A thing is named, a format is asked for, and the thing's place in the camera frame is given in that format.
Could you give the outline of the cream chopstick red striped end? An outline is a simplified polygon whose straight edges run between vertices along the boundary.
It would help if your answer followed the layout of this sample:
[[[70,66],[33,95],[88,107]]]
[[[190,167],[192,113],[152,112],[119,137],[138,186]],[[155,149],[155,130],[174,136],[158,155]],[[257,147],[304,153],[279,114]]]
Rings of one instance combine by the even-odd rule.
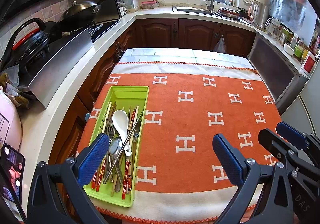
[[[104,124],[103,124],[103,127],[102,127],[102,132],[104,132],[105,129],[106,129],[106,123],[107,123],[107,119],[108,119],[108,114],[110,113],[110,110],[111,110],[111,106],[112,106],[112,102],[109,102],[108,103],[108,107],[107,107],[107,111],[106,111],[106,115],[105,115],[105,119],[104,119]],[[93,190],[97,190],[97,186],[98,186],[98,182],[99,182],[99,175],[100,175],[101,167],[102,167],[102,164],[103,164],[104,160],[105,159],[103,159],[100,162],[100,165],[99,165],[97,171],[93,175],[92,182],[91,182],[91,188]]]

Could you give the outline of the steel drinking straw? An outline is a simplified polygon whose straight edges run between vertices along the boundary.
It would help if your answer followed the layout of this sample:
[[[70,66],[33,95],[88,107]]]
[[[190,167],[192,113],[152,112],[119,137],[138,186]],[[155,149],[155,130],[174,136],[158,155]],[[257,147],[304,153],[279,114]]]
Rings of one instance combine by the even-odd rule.
[[[143,115],[143,113],[144,113],[144,112],[142,111],[142,112],[139,114],[137,121],[139,121],[139,119],[140,119],[140,117]],[[129,131],[129,132],[128,132],[127,139],[125,140],[125,143],[124,143],[124,144],[126,144],[126,143],[129,141],[130,135],[131,135],[131,132]],[[111,166],[110,166],[110,170],[109,170],[109,172],[108,172],[108,174],[107,174],[107,177],[108,177],[108,178],[109,178],[109,176],[112,174],[113,168],[114,168],[114,166],[116,165],[116,163],[119,161],[119,159],[120,159],[121,154],[123,153],[123,151],[124,151],[124,145],[122,146],[122,148],[121,148],[121,150],[120,150],[117,158],[115,159],[115,161],[114,161],[114,162],[111,164]]]

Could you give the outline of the bamboo chopstick red tip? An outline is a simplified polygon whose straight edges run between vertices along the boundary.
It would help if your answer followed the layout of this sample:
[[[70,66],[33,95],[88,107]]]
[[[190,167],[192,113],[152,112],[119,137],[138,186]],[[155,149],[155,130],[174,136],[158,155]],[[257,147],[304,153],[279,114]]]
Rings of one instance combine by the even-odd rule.
[[[129,145],[131,147],[131,156],[126,156],[126,164],[125,164],[125,186],[123,188],[122,192],[122,199],[124,200],[126,195],[131,194],[131,187],[132,187],[132,177],[131,177],[131,162],[133,158],[133,139],[134,139],[134,131],[135,131],[135,123],[138,120],[138,111],[139,106],[137,105],[132,113],[131,117],[131,123],[130,123],[130,139],[129,139]]]

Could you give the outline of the large steel tablespoon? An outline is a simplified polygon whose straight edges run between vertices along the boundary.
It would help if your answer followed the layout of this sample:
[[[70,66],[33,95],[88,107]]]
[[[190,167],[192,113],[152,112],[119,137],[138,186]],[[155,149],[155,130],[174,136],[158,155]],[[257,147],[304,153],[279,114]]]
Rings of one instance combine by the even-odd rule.
[[[115,161],[115,159],[117,158],[121,148],[122,148],[123,144],[121,141],[120,137],[116,137],[114,139],[112,139],[111,144],[109,146],[109,153],[111,156],[111,162],[113,163]],[[116,163],[115,167],[115,171],[116,171],[116,175],[119,179],[119,185],[122,187],[123,186],[123,175],[120,169],[120,165],[119,165],[119,161]]]

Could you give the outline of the twisted steel fork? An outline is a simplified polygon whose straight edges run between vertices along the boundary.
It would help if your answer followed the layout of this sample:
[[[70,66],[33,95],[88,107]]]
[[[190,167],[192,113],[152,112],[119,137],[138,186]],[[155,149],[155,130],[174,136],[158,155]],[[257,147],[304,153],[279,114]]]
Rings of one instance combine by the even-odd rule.
[[[110,141],[112,141],[112,138],[114,137],[115,134],[115,129],[112,123],[112,115],[116,110],[116,102],[112,103],[111,109],[108,114],[108,119],[107,119],[107,124],[106,124],[106,134],[109,136]],[[104,181],[103,184],[105,184],[108,181],[107,174],[110,170],[110,155],[109,152],[107,151],[106,153],[106,169],[104,173]]]

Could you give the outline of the white ceramic soup spoon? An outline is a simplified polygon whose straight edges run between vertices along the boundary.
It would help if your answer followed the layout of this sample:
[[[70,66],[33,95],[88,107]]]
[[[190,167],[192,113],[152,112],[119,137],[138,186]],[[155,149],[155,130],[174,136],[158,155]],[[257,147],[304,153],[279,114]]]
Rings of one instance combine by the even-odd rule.
[[[129,123],[126,112],[124,110],[116,110],[112,115],[112,123],[115,129],[117,130],[121,138],[121,141],[124,145],[125,155],[127,157],[130,157],[132,155],[130,144],[129,142],[124,144],[128,136],[127,130],[128,130],[128,123]]]

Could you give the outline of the wooden handled steel spoon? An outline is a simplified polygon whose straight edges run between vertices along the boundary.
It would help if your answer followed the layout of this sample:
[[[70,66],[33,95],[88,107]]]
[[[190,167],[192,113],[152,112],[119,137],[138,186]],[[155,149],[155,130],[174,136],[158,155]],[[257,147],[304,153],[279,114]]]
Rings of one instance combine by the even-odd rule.
[[[136,157],[136,152],[137,152],[137,141],[139,138],[139,132],[135,132],[133,136],[133,142],[132,142],[132,156],[131,156],[131,162],[130,162],[130,186],[129,186],[129,194],[131,195],[132,192],[132,185],[133,185],[133,172],[134,172],[134,164],[135,164],[135,157]]]

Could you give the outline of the smartphone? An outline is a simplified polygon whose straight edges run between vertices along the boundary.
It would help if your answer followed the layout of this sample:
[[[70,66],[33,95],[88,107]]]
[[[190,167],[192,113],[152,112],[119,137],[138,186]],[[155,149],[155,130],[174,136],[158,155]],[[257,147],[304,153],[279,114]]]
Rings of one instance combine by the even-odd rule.
[[[25,166],[24,156],[8,144],[1,151],[1,166],[9,178],[10,185],[16,193],[19,203],[22,202],[22,181]]]

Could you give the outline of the steel dishwasher front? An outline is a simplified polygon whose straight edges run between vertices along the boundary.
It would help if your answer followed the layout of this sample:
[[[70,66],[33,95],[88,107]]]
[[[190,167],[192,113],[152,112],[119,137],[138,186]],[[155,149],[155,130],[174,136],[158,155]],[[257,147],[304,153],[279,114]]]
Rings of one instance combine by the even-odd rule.
[[[283,114],[302,91],[308,76],[299,72],[283,52],[259,33],[247,59],[267,86],[278,112]]]

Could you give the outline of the orange H-pattern blanket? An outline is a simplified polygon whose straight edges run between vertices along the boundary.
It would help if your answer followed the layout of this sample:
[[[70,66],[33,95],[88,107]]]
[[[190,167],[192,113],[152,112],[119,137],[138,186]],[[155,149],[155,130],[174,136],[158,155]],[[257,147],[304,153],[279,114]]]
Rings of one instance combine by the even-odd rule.
[[[222,213],[236,186],[212,149],[221,133],[245,157],[274,165],[258,142],[275,130],[280,115],[259,75],[236,67],[180,62],[121,62],[93,106],[79,150],[88,146],[110,89],[146,86],[134,199],[116,193],[120,205],[92,197],[103,214],[140,223],[201,223]]]

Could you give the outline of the green plastic utensil tray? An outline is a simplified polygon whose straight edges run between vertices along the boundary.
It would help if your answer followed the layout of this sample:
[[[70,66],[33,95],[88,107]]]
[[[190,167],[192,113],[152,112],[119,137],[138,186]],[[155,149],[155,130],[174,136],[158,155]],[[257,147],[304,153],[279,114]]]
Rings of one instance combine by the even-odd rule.
[[[100,108],[94,108],[89,116],[89,119],[86,124],[86,130],[83,132],[83,138],[90,138],[84,141],[81,140],[79,144],[79,150],[91,145],[97,136],[102,132],[102,127],[104,124],[104,119],[109,102],[116,102],[116,110],[125,109],[126,112],[134,111],[134,108],[138,105],[139,114],[143,111],[146,112],[146,103],[148,99],[149,88],[147,86],[111,86],[108,90],[108,93],[105,95],[105,99],[101,100]],[[99,175],[99,182],[97,190],[91,188],[91,182],[87,185],[84,185],[84,191],[90,197],[96,198],[100,201],[118,205],[121,207],[129,208],[133,205],[136,192],[136,180],[137,180],[137,169],[138,169],[138,157],[139,157],[139,146],[140,141],[137,141],[137,152],[135,157],[134,172],[133,172],[133,185],[131,195],[126,195],[123,200],[122,192],[123,189],[119,192],[115,192],[114,184],[111,182],[106,182],[103,184],[103,177]],[[123,174],[125,174],[125,164],[126,159],[124,156],[120,158],[121,164],[120,169]]]

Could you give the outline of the steel stove splash guard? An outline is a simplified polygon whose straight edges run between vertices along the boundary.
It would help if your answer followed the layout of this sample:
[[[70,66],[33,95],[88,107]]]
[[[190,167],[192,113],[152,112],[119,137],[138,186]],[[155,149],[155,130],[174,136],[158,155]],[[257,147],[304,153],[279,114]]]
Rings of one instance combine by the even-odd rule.
[[[27,73],[21,84],[47,108],[66,76],[91,47],[93,42],[88,29],[47,45],[25,67]]]

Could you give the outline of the steel electric kettle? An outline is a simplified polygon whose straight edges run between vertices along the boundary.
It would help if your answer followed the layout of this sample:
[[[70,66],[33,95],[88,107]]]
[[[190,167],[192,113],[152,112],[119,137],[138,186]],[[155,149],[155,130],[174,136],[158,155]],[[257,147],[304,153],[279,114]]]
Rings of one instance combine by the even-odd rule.
[[[255,28],[265,31],[269,10],[268,6],[257,0],[252,2],[250,16],[253,18],[253,26]]]

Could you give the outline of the black red pressure cooker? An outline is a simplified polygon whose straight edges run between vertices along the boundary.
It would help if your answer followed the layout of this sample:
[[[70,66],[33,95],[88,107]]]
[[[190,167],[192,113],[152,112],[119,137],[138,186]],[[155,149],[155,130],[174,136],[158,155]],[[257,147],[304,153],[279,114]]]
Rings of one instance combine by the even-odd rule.
[[[32,23],[36,23],[39,29],[14,49],[14,42],[19,32]],[[43,20],[32,18],[26,21],[10,38],[1,61],[1,71],[16,65],[25,66],[48,44],[48,41],[49,34],[46,32],[46,25]]]

